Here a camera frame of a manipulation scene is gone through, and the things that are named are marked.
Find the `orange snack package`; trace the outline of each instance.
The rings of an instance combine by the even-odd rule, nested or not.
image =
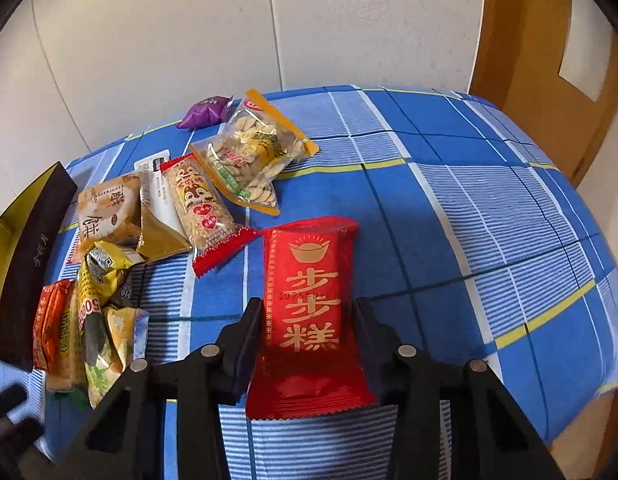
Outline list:
[[[375,402],[351,325],[358,222],[300,220],[264,230],[265,331],[247,393],[252,419],[298,418]]]
[[[33,366],[48,372],[54,367],[60,345],[60,322],[73,280],[60,280],[42,288],[33,325]]]

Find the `clear plastic snack bag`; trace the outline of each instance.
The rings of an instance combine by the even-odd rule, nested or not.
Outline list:
[[[313,140],[253,89],[218,134],[191,144],[214,186],[228,200],[273,216],[280,209],[271,182],[290,162],[318,150]]]
[[[193,269],[198,278],[257,237],[254,229],[233,221],[193,153],[164,162],[160,169],[194,248]]]

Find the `yellow snack package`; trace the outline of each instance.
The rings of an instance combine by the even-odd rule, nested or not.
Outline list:
[[[108,330],[108,348],[101,351],[95,366],[86,365],[89,402],[94,408],[125,368],[134,359],[144,357],[149,322],[148,312],[132,306],[118,308],[110,304],[102,309],[102,316]]]
[[[238,205],[280,214],[272,181],[293,160],[319,147],[254,89],[215,136],[191,144],[191,151],[220,192]]]
[[[73,283],[69,301],[60,320],[57,359],[46,375],[45,387],[51,392],[70,392],[86,386],[84,349],[78,328],[78,287]]]
[[[78,327],[84,348],[89,402],[94,408],[128,364],[128,354],[125,353],[123,358],[118,354],[109,323],[103,314],[104,306],[115,296],[110,308],[127,308],[132,290],[126,280],[126,272],[143,262],[142,256],[134,250],[100,240],[93,243],[80,264]],[[148,317],[140,309],[132,310]],[[118,327],[119,324],[115,327],[116,334],[121,332]]]

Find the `orange snack bag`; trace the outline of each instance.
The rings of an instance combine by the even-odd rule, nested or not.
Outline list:
[[[60,344],[60,322],[73,280],[60,280],[42,288],[33,325],[33,366],[48,372],[54,367]]]

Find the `brown snack package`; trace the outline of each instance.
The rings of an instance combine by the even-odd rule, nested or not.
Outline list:
[[[96,240],[136,247],[141,234],[140,177],[130,173],[78,195],[80,244],[72,262],[81,262]]]
[[[57,359],[46,375],[46,389],[52,392],[69,392],[87,385],[84,350],[78,329],[78,287],[75,281],[71,282],[68,298],[60,322]]]

